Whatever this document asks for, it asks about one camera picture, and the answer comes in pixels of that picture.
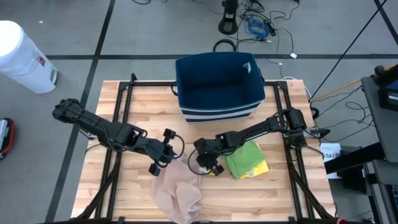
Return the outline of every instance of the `white stripe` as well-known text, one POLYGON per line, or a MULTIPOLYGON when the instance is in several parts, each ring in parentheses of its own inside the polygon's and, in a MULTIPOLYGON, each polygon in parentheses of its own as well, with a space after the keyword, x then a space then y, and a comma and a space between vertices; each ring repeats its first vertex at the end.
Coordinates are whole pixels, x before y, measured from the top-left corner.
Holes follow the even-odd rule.
POLYGON ((389 95, 388 98, 390 98, 390 99, 392 99, 392 100, 398 100, 398 97, 396 97, 396 96, 391 96, 391 95, 389 95))
POLYGON ((216 122, 216 121, 227 121, 227 120, 231 120, 231 119, 241 119, 241 118, 225 118, 225 119, 219 119, 219 120, 214 120, 214 121, 195 121, 195 122, 188 122, 188 124, 202 124, 202 123, 210 123, 210 122, 216 122))
POLYGON ((196 109, 188 109, 188 108, 183 108, 183 107, 181 107, 181 110, 185 110, 185 111, 194 111, 194 112, 223 112, 223 111, 230 111, 230 110, 236 110, 236 109, 243 109, 243 108, 245 108, 245 107, 252 106, 252 105, 256 105, 256 104, 261 103, 261 102, 263 102, 263 101, 264 101, 264 100, 261 100, 261 101, 255 102, 255 103, 251 103, 251 104, 249 104, 249 105, 244 105, 244 106, 240 106, 240 107, 236 107, 236 108, 231 108, 231 109, 225 109, 225 110, 196 110, 196 109))
POLYGON ((186 114, 184 115, 185 119, 217 119, 217 118, 229 118, 232 116, 238 116, 242 114, 247 114, 247 113, 252 113, 256 108, 251 108, 248 110, 244 111, 239 111, 235 113, 229 113, 229 114, 219 114, 219 115, 190 115, 186 114))

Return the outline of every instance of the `gray floor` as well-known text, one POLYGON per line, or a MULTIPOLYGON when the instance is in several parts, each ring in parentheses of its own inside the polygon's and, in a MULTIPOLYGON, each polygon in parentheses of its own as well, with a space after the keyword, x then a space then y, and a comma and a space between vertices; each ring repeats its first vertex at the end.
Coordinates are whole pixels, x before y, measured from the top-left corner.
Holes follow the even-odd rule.
MULTIPOLYGON (((94 55, 110 0, 2 0, 0 20, 19 23, 46 55, 94 55)), ((214 11, 221 12, 220 0, 203 0, 214 11)), ((293 0, 261 0, 266 11, 289 11, 293 0)), ((398 30, 398 1, 384 6, 393 26, 398 30)), ((311 92, 336 63, 335 59, 300 59, 301 54, 342 54, 355 35, 376 10, 373 0, 302 0, 289 21, 275 21, 278 28, 288 29, 294 36, 295 60, 282 62, 283 76, 304 79, 311 92)), ((131 0, 116 0, 101 54, 173 55, 209 52, 214 43, 225 36, 217 30, 220 16, 190 0, 153 1, 139 6, 131 0)), ((280 54, 290 53, 290 39, 280 32, 280 54)), ((239 38, 251 37, 244 29, 239 38)), ((275 54, 277 39, 272 42, 243 43, 239 51, 275 54)), ((398 54, 383 18, 378 14, 358 39, 349 54, 398 54)), ((392 65, 395 59, 344 59, 317 95, 373 73, 376 65, 392 65)), ((134 72, 140 80, 173 80, 175 60, 99 60, 86 108, 94 111, 103 80, 127 80, 134 72)), ((0 116, 17 124, 15 146, 0 162, 1 223, 44 222, 55 183, 60 172, 72 126, 59 123, 51 116, 53 106, 62 98, 80 99, 86 85, 91 60, 53 60, 62 71, 57 88, 45 95, 35 95, 8 77, 0 76, 0 116)), ((278 79, 277 65, 257 59, 266 79, 278 79)), ((338 98, 314 103, 321 111, 338 98)), ((366 106, 362 92, 345 101, 366 106)), ((318 120, 320 127, 344 119, 360 119, 361 111, 352 111, 340 103, 318 120)), ((328 139, 347 136, 365 124, 345 123, 331 128, 328 139)), ((365 146, 377 141, 374 128, 341 141, 348 146, 365 146)), ((58 206, 56 220, 70 217, 87 140, 79 136, 58 206)), ((339 216, 354 217, 367 212, 368 198, 345 190, 339 181, 331 182, 339 216)), ((371 217, 371 213, 353 220, 371 217)))

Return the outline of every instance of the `white trash can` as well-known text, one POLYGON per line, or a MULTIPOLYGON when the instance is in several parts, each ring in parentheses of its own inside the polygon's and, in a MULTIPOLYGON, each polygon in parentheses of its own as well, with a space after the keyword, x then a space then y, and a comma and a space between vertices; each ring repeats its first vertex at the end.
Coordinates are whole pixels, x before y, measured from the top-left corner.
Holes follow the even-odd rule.
POLYGON ((12 21, 0 21, 0 74, 39 94, 55 88, 58 70, 21 26, 12 21))

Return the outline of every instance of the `beige cloth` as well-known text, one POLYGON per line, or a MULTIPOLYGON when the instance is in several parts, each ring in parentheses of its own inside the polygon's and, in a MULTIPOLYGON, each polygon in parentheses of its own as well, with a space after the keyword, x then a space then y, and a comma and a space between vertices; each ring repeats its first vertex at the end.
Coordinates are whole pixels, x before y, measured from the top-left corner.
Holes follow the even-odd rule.
POLYGON ((200 176, 192 173, 187 157, 173 160, 152 182, 152 197, 167 217, 178 224, 195 221, 201 207, 200 176))

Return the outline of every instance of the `green and yellow towel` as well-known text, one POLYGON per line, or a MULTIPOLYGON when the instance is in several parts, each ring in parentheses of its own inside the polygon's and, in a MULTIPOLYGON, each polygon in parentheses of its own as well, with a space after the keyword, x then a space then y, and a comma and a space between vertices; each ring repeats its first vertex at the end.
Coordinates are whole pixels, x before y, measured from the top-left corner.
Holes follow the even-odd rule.
POLYGON ((266 157, 254 141, 244 143, 234 154, 225 156, 225 165, 237 179, 255 177, 268 172, 266 157))

